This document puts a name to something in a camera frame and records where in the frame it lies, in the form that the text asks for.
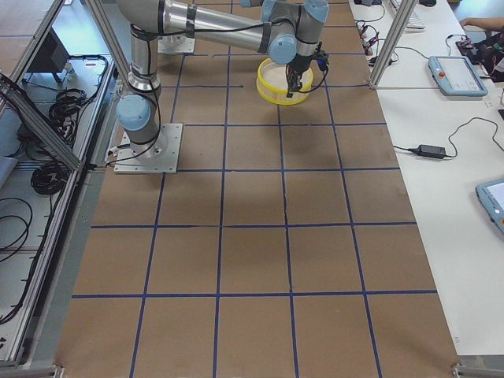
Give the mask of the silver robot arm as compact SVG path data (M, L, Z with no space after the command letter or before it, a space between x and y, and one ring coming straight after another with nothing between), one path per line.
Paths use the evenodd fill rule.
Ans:
M320 41L329 13L326 1L242 1L244 8L261 8L258 20L178 1L117 4L130 23L132 63L128 80L138 91L158 88L158 54L191 54L196 39L254 50L284 65L289 98L311 91L302 77L312 61L322 72L328 72L327 54Z

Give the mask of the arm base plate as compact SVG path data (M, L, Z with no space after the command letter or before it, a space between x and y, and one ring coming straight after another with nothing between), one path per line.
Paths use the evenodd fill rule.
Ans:
M163 124L156 143L149 148L130 143L127 132L123 132L121 142L129 144L120 149L113 171L117 174L175 174L180 156L183 125Z
M193 54L195 49L195 39L190 39L185 35L163 36L158 40L157 51L159 54Z

